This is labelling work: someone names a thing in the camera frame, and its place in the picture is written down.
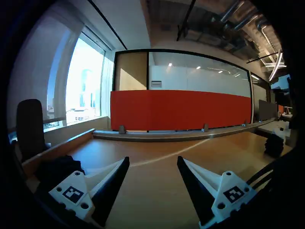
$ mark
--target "office chair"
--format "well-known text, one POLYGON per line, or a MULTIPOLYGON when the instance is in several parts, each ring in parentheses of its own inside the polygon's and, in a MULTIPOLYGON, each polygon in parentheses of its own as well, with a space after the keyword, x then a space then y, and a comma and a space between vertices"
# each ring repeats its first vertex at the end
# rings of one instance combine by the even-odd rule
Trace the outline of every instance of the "office chair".
POLYGON ((27 99, 18 104, 16 133, 22 162, 50 148, 50 144, 46 144, 44 139, 42 106, 39 100, 27 99))

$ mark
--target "window sill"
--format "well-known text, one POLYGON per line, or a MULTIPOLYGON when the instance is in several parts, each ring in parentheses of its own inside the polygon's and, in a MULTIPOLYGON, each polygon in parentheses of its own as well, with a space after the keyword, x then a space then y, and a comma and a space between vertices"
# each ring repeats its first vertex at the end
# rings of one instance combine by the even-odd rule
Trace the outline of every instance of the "window sill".
POLYGON ((106 117, 106 116, 98 116, 98 117, 94 117, 94 118, 90 118, 90 119, 85 119, 85 120, 82 120, 82 121, 67 123, 67 126, 72 126, 72 125, 75 125, 75 124, 84 123, 84 122, 87 122, 87 121, 91 121, 91 120, 95 120, 95 119, 103 118, 103 117, 106 117))
POLYGON ((55 126, 55 127, 44 129, 43 132, 46 133, 46 132, 50 132, 50 131, 57 130, 57 129, 60 129, 60 128, 65 128, 67 126, 72 126, 72 125, 76 125, 76 124, 80 124, 80 123, 84 123, 84 122, 88 122, 88 121, 92 121, 92 120, 99 119, 99 118, 104 118, 104 117, 107 117, 107 116, 98 116, 98 117, 94 117, 94 118, 91 118, 91 119, 77 121, 77 122, 74 122, 74 123, 68 123, 66 126, 55 126))

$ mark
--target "glass wall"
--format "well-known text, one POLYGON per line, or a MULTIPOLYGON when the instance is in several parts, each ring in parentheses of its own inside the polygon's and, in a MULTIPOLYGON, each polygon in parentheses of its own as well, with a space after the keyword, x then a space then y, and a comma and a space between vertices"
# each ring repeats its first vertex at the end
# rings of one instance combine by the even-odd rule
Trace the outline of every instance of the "glass wall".
POLYGON ((149 53, 149 89, 251 97, 247 71, 201 56, 168 52, 149 53))

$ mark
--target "red wall panel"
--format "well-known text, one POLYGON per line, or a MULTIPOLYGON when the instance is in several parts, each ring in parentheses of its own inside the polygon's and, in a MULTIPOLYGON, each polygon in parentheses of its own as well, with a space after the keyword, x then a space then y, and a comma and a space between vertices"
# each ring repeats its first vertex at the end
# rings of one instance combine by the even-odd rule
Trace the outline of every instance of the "red wall panel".
POLYGON ((233 126, 251 121, 251 98, 187 90, 111 92, 111 128, 186 130, 233 126))
POLYGON ((283 113, 284 113, 284 107, 281 106, 281 105, 279 105, 279 112, 280 112, 280 114, 283 114, 283 113))

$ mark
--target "wooden desk surface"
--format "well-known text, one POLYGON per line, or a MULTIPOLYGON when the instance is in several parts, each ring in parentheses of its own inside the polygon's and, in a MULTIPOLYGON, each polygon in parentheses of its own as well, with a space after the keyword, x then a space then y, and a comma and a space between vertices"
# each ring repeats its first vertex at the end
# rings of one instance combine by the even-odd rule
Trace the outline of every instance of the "wooden desk surface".
MULTIPOLYGON (((86 174, 130 157, 130 168, 106 222, 114 228, 198 228, 198 216, 177 167, 177 156, 215 173, 235 172, 245 181, 273 161, 266 138, 242 132, 189 142, 119 142, 93 139, 70 155, 86 174)), ((282 154, 290 151, 284 146, 282 154)))

